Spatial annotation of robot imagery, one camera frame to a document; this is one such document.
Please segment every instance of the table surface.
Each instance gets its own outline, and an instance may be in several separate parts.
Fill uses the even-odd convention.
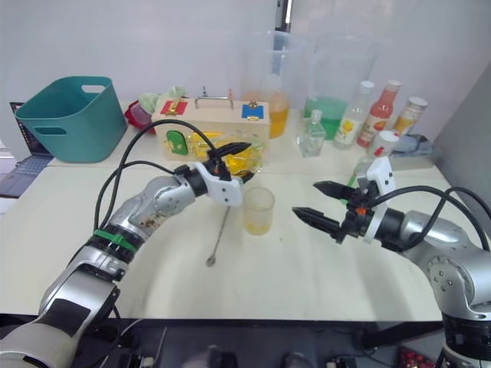
[[[374,241],[347,238],[338,245],[296,218],[292,206],[310,206],[337,220],[344,206],[312,183],[347,182],[363,154],[336,150],[327,142],[320,157],[302,159],[293,129],[271,142],[270,163],[249,187],[275,193],[272,228],[254,236],[242,228],[241,209],[232,209],[215,266],[206,259],[216,243],[225,208],[208,197],[163,224],[140,250],[120,283],[117,302],[124,317],[272,320],[439,320],[440,312],[423,273]],[[0,313],[36,314],[44,290],[92,233],[99,188],[119,163],[132,127],[101,163],[74,165],[54,160],[0,222]],[[175,167],[155,136],[144,136],[130,159]],[[124,171],[117,205],[143,189],[156,169]],[[447,181],[436,168],[394,173],[398,187]],[[432,212],[437,198],[410,194],[395,198],[401,211]],[[443,217],[472,228],[457,210]]]

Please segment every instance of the white wall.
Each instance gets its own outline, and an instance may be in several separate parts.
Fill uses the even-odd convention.
[[[381,41],[371,79],[402,81],[430,103],[415,133],[434,140],[491,61],[489,0],[295,0],[292,33],[350,33]]]
[[[1,0],[0,137],[28,156],[8,102],[68,75],[111,77],[121,100],[174,84],[226,94],[236,35],[274,29],[275,10],[276,0]]]

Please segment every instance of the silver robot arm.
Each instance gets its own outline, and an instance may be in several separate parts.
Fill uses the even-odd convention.
[[[159,226],[204,194],[223,205],[241,204],[242,184],[252,174],[220,179],[209,171],[202,163],[181,166],[128,199],[46,290],[39,317],[0,341],[0,367],[68,368],[84,331],[113,309],[120,293],[115,282]]]
[[[426,275],[442,312],[446,340],[441,366],[491,367],[491,253],[476,247],[461,227],[442,218],[423,241],[412,248],[399,247],[422,232],[430,216],[390,209],[388,201],[365,208],[365,203],[395,189],[388,158],[376,159],[356,173],[359,189],[336,182],[314,184],[325,195],[348,201],[342,224],[309,208],[295,207],[294,213],[337,243],[346,235],[362,236],[366,242],[377,239],[413,262]]]

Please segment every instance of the teal basket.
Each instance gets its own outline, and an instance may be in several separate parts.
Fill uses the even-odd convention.
[[[127,128],[107,77],[58,79],[24,103],[15,116],[54,157],[67,163],[105,159]]]

